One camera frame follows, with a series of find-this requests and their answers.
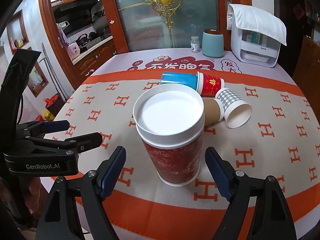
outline gray checkered paper cup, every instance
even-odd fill
[[[216,98],[223,104],[227,127],[237,128],[249,120],[252,107],[229,88],[220,89]]]

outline blue gripper pad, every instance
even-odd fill
[[[45,122],[42,126],[44,133],[61,132],[66,131],[70,128],[70,123],[67,120]]]
[[[211,148],[213,147],[209,147],[205,151],[205,155],[204,155],[205,163],[207,164],[208,169],[211,173],[211,176],[218,187],[220,195],[222,197],[225,197],[230,202],[233,197],[233,193],[230,191],[230,188],[229,188],[230,180],[228,176],[225,174],[225,172],[223,171],[218,160],[212,153]]]
[[[113,189],[117,183],[120,176],[122,168],[124,166],[127,154],[123,147],[118,146],[110,158],[104,162],[109,162],[109,168],[101,180],[101,192],[100,197],[105,200],[107,197],[111,196]]]

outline white cloth cover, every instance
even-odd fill
[[[227,30],[231,30],[233,17],[238,29],[262,33],[287,46],[284,23],[267,11],[249,5],[229,4]]]

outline blue paper cup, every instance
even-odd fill
[[[187,73],[164,72],[161,76],[160,85],[181,84],[197,90],[198,77]]]

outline glass door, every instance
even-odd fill
[[[130,51],[189,48],[191,36],[219,28],[218,0],[115,0]]]

